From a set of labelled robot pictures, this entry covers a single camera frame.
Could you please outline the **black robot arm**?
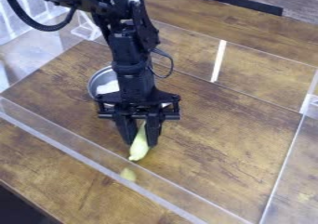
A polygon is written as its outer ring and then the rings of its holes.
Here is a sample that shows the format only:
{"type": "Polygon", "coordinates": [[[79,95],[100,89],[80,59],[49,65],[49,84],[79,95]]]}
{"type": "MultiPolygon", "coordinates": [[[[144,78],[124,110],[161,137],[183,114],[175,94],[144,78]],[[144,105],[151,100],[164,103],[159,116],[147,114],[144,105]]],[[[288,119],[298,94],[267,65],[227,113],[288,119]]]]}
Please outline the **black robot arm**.
{"type": "Polygon", "coordinates": [[[144,0],[45,0],[92,15],[112,52],[116,92],[95,95],[97,116],[115,121],[123,140],[131,144],[136,121],[145,121],[149,146],[157,144],[165,120],[180,118],[180,96],[157,89],[151,55],[159,51],[159,30],[153,27],[144,0]]]}

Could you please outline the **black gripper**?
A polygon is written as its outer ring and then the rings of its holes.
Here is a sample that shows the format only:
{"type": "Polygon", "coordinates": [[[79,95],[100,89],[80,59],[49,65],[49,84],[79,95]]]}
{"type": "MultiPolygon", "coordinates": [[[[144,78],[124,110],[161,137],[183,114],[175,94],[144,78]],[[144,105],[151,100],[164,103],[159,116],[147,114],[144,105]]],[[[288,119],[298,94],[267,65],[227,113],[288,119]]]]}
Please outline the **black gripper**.
{"type": "Polygon", "coordinates": [[[160,121],[180,119],[180,96],[157,89],[151,66],[137,70],[112,69],[119,91],[96,96],[97,116],[115,120],[120,137],[128,145],[132,144],[137,132],[133,119],[147,120],[147,142],[153,147],[161,132],[160,121]]]}

